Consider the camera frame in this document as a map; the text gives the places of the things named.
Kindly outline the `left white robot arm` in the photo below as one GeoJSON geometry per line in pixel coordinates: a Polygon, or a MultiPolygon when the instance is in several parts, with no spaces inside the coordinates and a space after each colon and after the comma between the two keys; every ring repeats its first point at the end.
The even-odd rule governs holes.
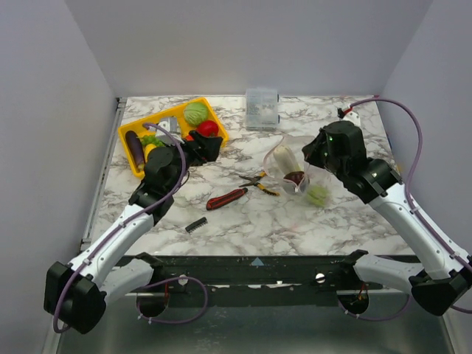
{"type": "Polygon", "coordinates": [[[171,136],[171,144],[152,149],[144,178],[114,224],[68,263],[55,262],[49,267],[44,310],[52,315],[56,333],[73,328],[85,334],[98,324],[111,297],[103,286],[112,268],[165,216],[189,168],[218,158],[221,137],[206,137],[197,131],[190,131],[190,136],[190,141],[171,136]]]}

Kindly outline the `clear zip top bag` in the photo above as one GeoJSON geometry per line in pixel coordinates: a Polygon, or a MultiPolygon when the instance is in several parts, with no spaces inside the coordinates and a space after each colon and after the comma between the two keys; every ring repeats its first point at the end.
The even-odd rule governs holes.
{"type": "Polygon", "coordinates": [[[313,136],[284,135],[264,156],[263,172],[286,195],[324,208],[332,201],[331,174],[308,164],[302,152],[313,140],[313,136]]]}

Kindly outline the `green white leek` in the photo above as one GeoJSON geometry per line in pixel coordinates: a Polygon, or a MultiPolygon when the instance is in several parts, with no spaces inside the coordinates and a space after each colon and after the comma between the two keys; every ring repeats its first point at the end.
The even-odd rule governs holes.
{"type": "Polygon", "coordinates": [[[279,145],[273,151],[276,171],[280,173],[280,186],[284,192],[292,197],[301,198],[318,208],[327,205],[330,192],[326,187],[325,176],[313,172],[309,167],[303,167],[297,160],[292,149],[287,145],[279,145]],[[292,181],[284,179],[284,176],[293,171],[303,171],[305,177],[297,186],[292,181]]]}

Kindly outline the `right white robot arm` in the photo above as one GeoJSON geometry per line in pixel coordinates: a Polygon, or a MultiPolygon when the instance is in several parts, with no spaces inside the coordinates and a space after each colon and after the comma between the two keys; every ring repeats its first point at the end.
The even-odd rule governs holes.
{"type": "Polygon", "coordinates": [[[355,251],[339,271],[349,289],[373,282],[402,291],[428,313],[443,315],[471,288],[471,257],[428,216],[409,206],[406,185],[383,159],[367,155],[362,130],[350,121],[330,123],[302,148],[305,162],[331,172],[353,195],[380,214],[416,254],[402,263],[355,251]]]}

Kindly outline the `purple red onion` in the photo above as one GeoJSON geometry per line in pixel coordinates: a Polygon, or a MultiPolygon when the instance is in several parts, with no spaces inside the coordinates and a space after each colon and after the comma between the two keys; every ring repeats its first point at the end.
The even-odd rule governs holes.
{"type": "Polygon", "coordinates": [[[285,180],[292,181],[295,185],[299,186],[305,177],[303,171],[293,171],[284,176],[285,180]]]}

